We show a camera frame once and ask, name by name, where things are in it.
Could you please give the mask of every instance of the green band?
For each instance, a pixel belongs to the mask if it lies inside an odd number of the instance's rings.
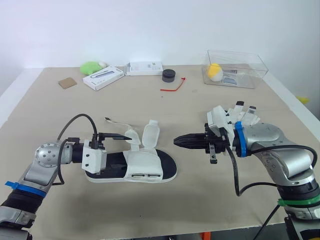
[[[306,200],[283,200],[283,199],[278,199],[278,204],[280,206],[285,206],[285,205],[309,205],[309,204],[316,204],[317,202],[320,203],[320,194],[318,196],[315,196],[310,199]]]

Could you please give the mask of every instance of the red cable tie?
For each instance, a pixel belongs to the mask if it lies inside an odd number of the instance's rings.
[[[181,85],[182,85],[182,84],[184,83],[184,81],[186,80],[185,77],[182,77],[181,79],[182,79],[182,81],[181,81],[181,83],[180,83],[180,85],[178,86],[177,89],[160,89],[160,91],[165,91],[165,92],[176,92],[176,91],[178,91],[178,89],[181,87]]]

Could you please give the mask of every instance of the black insole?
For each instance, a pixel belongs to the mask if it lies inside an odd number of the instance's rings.
[[[177,165],[172,157],[161,150],[156,150],[163,170],[162,179],[170,179],[177,172]],[[108,153],[106,156],[106,167],[100,174],[86,171],[86,175],[92,179],[121,179],[126,175],[127,162],[123,152]]]

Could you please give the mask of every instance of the blue band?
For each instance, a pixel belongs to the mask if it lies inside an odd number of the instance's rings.
[[[18,190],[22,190],[32,194],[37,194],[41,197],[45,197],[47,195],[45,191],[41,191],[31,186],[22,185],[22,184],[19,184],[18,182],[7,181],[5,185],[11,187],[12,189],[18,189]]]
[[[242,124],[241,121],[237,121],[234,125],[235,130],[238,132],[239,140],[240,140],[240,146],[241,146],[241,158],[244,158],[247,156],[247,144],[244,132],[242,131]]]

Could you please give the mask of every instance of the green plush toy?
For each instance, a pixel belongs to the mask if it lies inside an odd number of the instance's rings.
[[[80,72],[84,75],[91,75],[107,67],[105,62],[87,61],[80,67]]]

